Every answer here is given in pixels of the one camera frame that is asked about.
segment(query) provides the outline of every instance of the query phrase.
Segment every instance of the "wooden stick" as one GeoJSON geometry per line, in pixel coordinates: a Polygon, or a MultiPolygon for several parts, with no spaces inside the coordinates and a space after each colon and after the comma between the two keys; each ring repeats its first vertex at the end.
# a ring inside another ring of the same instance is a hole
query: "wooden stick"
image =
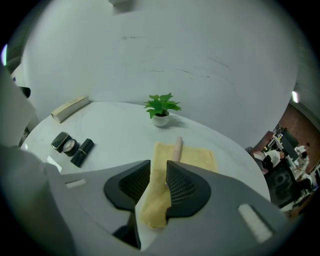
{"type": "Polygon", "coordinates": [[[182,137],[177,137],[176,138],[176,143],[174,147],[174,151],[172,154],[172,161],[179,162],[180,161],[180,156],[181,156],[181,149],[182,149],[182,137]]]}

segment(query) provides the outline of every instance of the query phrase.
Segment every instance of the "black compact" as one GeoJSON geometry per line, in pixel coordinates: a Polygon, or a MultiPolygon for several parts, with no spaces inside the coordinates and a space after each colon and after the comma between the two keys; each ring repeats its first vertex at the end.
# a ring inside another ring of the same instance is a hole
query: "black compact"
{"type": "Polygon", "coordinates": [[[71,137],[68,133],[62,131],[59,133],[59,135],[57,137],[55,137],[55,139],[52,141],[51,146],[58,151],[59,153],[61,153],[61,151],[63,150],[63,146],[64,144],[68,141],[71,140],[71,137]]]}

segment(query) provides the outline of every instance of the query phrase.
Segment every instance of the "towel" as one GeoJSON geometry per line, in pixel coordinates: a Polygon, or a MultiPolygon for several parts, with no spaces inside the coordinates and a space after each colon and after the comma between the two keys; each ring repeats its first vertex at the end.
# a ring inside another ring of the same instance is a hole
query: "towel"
{"type": "MultiPolygon", "coordinates": [[[[165,185],[167,160],[171,160],[175,145],[157,142],[154,146],[150,183],[139,214],[140,220],[149,228],[164,228],[166,211],[171,207],[169,188],[165,185]]],[[[182,146],[180,162],[217,172],[214,153],[203,148],[182,146]]]]}

